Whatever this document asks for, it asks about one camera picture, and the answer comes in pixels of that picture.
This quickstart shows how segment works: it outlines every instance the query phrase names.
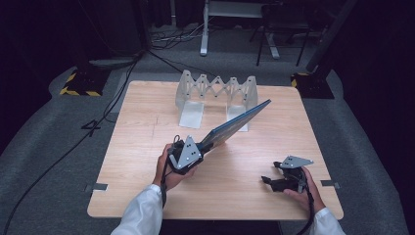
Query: human arm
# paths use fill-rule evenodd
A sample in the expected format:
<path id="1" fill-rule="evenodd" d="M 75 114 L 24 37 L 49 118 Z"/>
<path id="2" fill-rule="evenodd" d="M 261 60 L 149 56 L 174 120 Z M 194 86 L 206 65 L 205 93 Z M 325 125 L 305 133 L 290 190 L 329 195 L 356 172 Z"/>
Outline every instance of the human arm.
<path id="1" fill-rule="evenodd" d="M 336 218 L 333 216 L 330 210 L 326 208 L 326 205 L 324 205 L 323 200 L 321 199 L 320 193 L 318 192 L 317 186 L 315 185 L 309 170 L 306 167 L 302 167 L 302 170 L 305 173 L 309 191 L 314 199 L 315 216 L 314 222 L 310 228 L 310 235 L 345 234 L 339 222 L 336 220 Z M 286 189 L 284 190 L 284 194 L 298 201 L 300 203 L 300 206 L 309 212 L 308 196 L 305 191 L 303 191 L 302 193 L 298 193 L 296 191 Z"/>
<path id="2" fill-rule="evenodd" d="M 167 149 L 170 144 L 165 145 L 161 156 L 159 156 L 156 175 L 153 183 L 147 186 L 138 194 L 127 206 L 122 216 L 121 223 L 113 231 L 112 235 L 118 234 L 159 234 L 162 222 L 162 202 L 161 202 L 161 178 L 167 159 Z M 191 177 L 196 168 L 192 168 L 187 174 L 169 174 L 165 179 L 166 190 L 177 186 L 181 180 Z"/>

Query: white sleeve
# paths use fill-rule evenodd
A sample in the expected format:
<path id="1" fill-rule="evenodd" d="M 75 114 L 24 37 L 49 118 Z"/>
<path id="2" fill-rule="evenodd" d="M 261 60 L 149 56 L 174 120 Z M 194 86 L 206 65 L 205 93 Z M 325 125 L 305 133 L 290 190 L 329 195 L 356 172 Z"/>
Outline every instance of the white sleeve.
<path id="1" fill-rule="evenodd" d="M 121 223 L 112 235 L 157 235 L 162 222 L 161 189 L 158 185 L 147 186 L 125 209 Z"/>
<path id="2" fill-rule="evenodd" d="M 320 210 L 314 217 L 310 228 L 310 235 L 337 235 L 345 234 L 339 222 L 328 208 Z"/>

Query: metal stand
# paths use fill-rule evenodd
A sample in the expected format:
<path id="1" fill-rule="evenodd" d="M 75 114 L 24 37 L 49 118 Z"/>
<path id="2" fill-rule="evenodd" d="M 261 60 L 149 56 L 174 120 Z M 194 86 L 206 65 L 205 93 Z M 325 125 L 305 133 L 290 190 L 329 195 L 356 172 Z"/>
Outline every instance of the metal stand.
<path id="1" fill-rule="evenodd" d="M 236 77 L 224 83 L 220 76 L 212 82 L 208 81 L 205 74 L 194 79 L 188 70 L 184 70 L 176 91 L 175 104 L 179 109 L 179 125 L 191 128 L 199 128 L 205 108 L 205 96 L 211 93 L 218 97 L 226 93 L 228 99 L 226 104 L 226 118 L 230 120 L 255 107 L 258 102 L 256 80 L 254 76 L 240 84 Z M 241 128 L 248 131 L 248 125 Z"/>
<path id="2" fill-rule="evenodd" d="M 205 0 L 204 9 L 204 32 L 202 34 L 201 56 L 208 54 L 208 17 L 239 17 L 239 18 L 262 18 L 261 3 L 245 2 L 222 2 Z M 267 33 L 269 49 L 275 60 L 280 59 L 280 54 L 274 43 L 274 34 Z"/>

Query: black cable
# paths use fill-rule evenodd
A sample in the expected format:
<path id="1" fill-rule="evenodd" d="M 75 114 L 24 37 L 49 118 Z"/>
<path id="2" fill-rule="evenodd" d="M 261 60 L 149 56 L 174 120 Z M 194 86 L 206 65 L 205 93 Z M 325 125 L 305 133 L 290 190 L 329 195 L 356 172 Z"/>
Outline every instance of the black cable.
<path id="1" fill-rule="evenodd" d="M 185 66 L 185 67 L 189 67 L 189 68 L 192 68 L 192 69 L 195 69 L 195 70 L 198 70 L 198 71 L 203 71 L 205 73 L 208 73 L 208 74 L 212 75 L 213 77 L 217 77 L 217 75 L 215 75 L 215 74 L 213 74 L 213 73 L 211 73 L 211 72 L 209 72 L 207 70 L 202 70 L 202 69 L 199 69 L 199 68 L 196 68 L 196 67 L 188 66 L 188 65 L 185 65 L 185 64 L 180 63 L 180 62 L 171 61 L 170 59 L 167 59 L 167 58 L 163 58 L 163 59 L 165 59 L 165 60 L 167 60 L 167 61 L 169 61 L 171 63 L 179 64 L 179 65 L 182 65 L 182 66 Z"/>
<path id="2" fill-rule="evenodd" d="M 203 72 L 208 73 L 208 74 L 210 74 L 210 75 L 212 75 L 212 76 L 214 76 L 214 77 L 217 77 L 217 75 L 215 75 L 215 74 L 213 74 L 212 72 L 209 72 L 209 71 L 207 71 L 207 70 L 202 70 L 202 69 L 199 69 L 199 68 L 196 68 L 196 67 L 188 66 L 188 65 L 185 65 L 185 64 L 180 63 L 180 62 L 174 62 L 174 61 L 171 61 L 170 59 L 160 57 L 160 56 L 158 56 L 158 55 L 154 54 L 154 53 L 153 53 L 153 52 L 151 52 L 151 51 L 148 51 L 148 52 L 149 52 L 152 56 L 156 57 L 157 59 L 159 59 L 159 60 L 161 60 L 161 61 L 165 62 L 166 64 L 168 64 L 169 66 L 173 67 L 175 70 L 177 70 L 177 71 L 178 71 L 178 72 L 180 72 L 180 73 L 182 73 L 182 72 L 183 72 L 183 70 L 180 70 L 179 68 L 177 68 L 176 66 L 172 65 L 171 63 L 174 63 L 174 64 L 179 64 L 179 65 L 182 65 L 182 66 L 185 66 L 185 67 L 189 67 L 189 68 L 192 68 L 192 69 L 195 69 L 195 70 L 198 70 L 198 71 L 203 71 Z"/>
<path id="3" fill-rule="evenodd" d="M 161 201 L 162 201 L 162 207 L 163 208 L 164 208 L 165 202 L 167 201 L 167 185 L 165 184 L 165 179 L 173 172 L 173 170 L 172 170 L 168 174 L 165 173 L 167 171 L 168 158 L 170 157 L 170 155 L 174 151 L 175 145 L 179 140 L 180 140 L 180 135 L 174 136 L 173 144 L 167 150 L 167 158 L 165 159 L 164 168 L 162 169 L 160 185 L 161 185 Z"/>
<path id="4" fill-rule="evenodd" d="M 131 72 L 133 70 L 133 68 L 137 65 L 137 62 L 139 60 L 136 60 L 135 63 L 130 67 L 130 69 L 127 72 L 127 79 L 128 77 L 131 75 Z M 113 103 L 113 105 L 110 107 L 110 109 L 104 114 L 103 117 L 101 117 L 101 119 L 99 119 L 94 126 L 78 141 L 76 142 L 66 153 L 64 153 L 60 158 L 58 158 L 51 166 L 49 166 L 23 193 L 23 195 L 19 198 L 18 202 L 15 204 L 15 206 L 13 207 L 12 212 L 9 215 L 9 218 L 7 219 L 6 225 L 4 227 L 3 230 L 3 235 L 7 234 L 7 231 L 9 230 L 9 226 L 10 223 L 12 221 L 13 216 L 15 215 L 16 210 L 18 209 L 19 205 L 21 204 L 21 202 L 23 201 L 23 199 L 25 198 L 25 196 L 30 192 L 30 190 L 53 168 L 55 167 L 55 165 L 57 165 L 58 163 L 60 163 L 64 158 L 67 157 L 67 155 L 69 155 L 80 143 L 82 143 L 83 140 L 85 140 L 85 138 L 87 136 L 89 136 L 89 134 L 95 130 L 95 128 L 105 119 L 105 117 L 110 113 L 110 111 L 114 108 L 116 102 Z"/>
<path id="5" fill-rule="evenodd" d="M 312 222 L 314 221 L 314 198 L 312 197 L 312 194 L 310 192 L 310 189 L 308 188 L 308 184 L 305 184 L 305 191 L 307 192 L 307 196 L 308 196 L 308 206 L 309 206 L 310 215 L 309 215 L 307 224 L 298 233 L 298 235 L 301 235 L 305 231 L 307 231 L 308 228 L 311 226 Z"/>
<path id="6" fill-rule="evenodd" d="M 174 69 L 175 69 L 175 70 L 177 70 L 178 72 L 180 72 L 180 73 L 182 73 L 182 72 L 183 72 L 183 70 L 178 69 L 176 66 L 174 66 L 174 65 L 172 65 L 171 63 L 167 62 L 165 59 L 163 59 L 162 57 L 160 57 L 160 56 L 158 56 L 158 55 L 154 54 L 154 53 L 153 53 L 153 52 L 151 52 L 150 50 L 148 50 L 148 52 L 149 52 L 152 56 L 154 56 L 154 57 L 156 57 L 156 58 L 160 59 L 161 61 L 165 62 L 166 64 L 170 65 L 172 68 L 174 68 Z"/>
<path id="7" fill-rule="evenodd" d="M 141 51 L 141 52 L 139 52 L 138 56 L 135 58 L 135 64 L 136 64 L 139 60 L 141 60 L 141 58 L 142 58 L 142 57 L 143 57 L 143 55 L 144 55 L 144 52 L 145 52 L 145 51 Z M 133 69 L 134 67 L 132 67 L 132 68 L 130 68 L 129 70 L 127 70 L 127 73 L 125 74 L 125 81 L 124 81 L 124 83 L 123 83 L 123 84 L 121 85 L 121 87 L 118 89 L 118 91 L 117 91 L 117 92 L 116 92 L 116 94 L 114 95 L 114 97 L 113 97 L 113 99 L 111 100 L 111 102 L 110 102 L 110 103 L 107 105 L 107 107 L 104 109 L 103 117 L 104 117 L 104 119 L 105 119 L 106 121 L 108 121 L 108 122 L 115 123 L 115 121 L 114 121 L 114 120 L 107 119 L 107 115 L 111 112 L 111 110 L 112 110 L 114 107 L 112 107 L 110 110 L 108 110 L 108 108 L 109 108 L 109 106 L 110 106 L 111 104 L 114 104 L 114 106 L 115 106 L 115 104 L 116 104 L 116 103 L 118 102 L 118 100 L 120 99 L 121 94 L 122 94 L 123 90 L 125 89 L 125 87 L 126 87 L 126 85 L 127 85 L 127 83 L 128 83 L 129 74 L 131 73 L 131 71 L 132 71 L 132 69 Z"/>
<path id="8" fill-rule="evenodd" d="M 169 36 L 165 36 L 165 37 L 161 37 L 159 39 L 156 39 L 158 41 L 163 41 L 165 39 L 165 45 L 164 46 L 158 46 L 158 45 L 153 45 L 152 49 L 154 50 L 164 50 L 164 49 L 171 49 L 173 47 L 175 47 L 176 45 L 178 45 L 181 42 L 188 42 L 191 41 L 193 39 L 195 39 L 196 37 L 200 37 L 202 36 L 201 34 L 199 34 L 199 32 L 201 31 L 201 25 L 198 26 L 195 29 L 190 29 L 188 30 L 190 33 L 185 32 L 184 30 L 181 31 L 178 35 L 174 35 L 177 31 L 174 31 L 173 33 L 171 33 Z M 192 34 L 194 32 L 197 32 L 198 34 L 195 36 L 192 36 Z"/>

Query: wooden table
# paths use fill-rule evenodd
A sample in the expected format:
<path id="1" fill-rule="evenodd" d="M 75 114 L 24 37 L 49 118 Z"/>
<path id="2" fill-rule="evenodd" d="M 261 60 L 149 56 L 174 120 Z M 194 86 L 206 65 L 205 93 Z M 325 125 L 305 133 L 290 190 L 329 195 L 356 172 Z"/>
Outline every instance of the wooden table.
<path id="1" fill-rule="evenodd" d="M 196 142 L 226 121 L 226 96 L 207 94 L 200 129 L 180 127 L 174 105 L 176 82 L 132 81 L 123 101 L 88 213 L 121 217 L 126 206 L 149 185 L 159 155 L 176 134 Z M 282 178 L 273 162 L 287 156 L 314 160 L 309 165 L 327 207 L 336 218 L 343 210 L 334 187 L 320 180 L 330 175 L 296 88 L 258 86 L 258 102 L 272 102 L 251 121 L 248 132 L 237 132 L 205 155 L 194 177 L 167 192 L 164 218 L 175 219 L 307 219 L 308 214 L 282 193 L 273 193 L 261 176 Z"/>

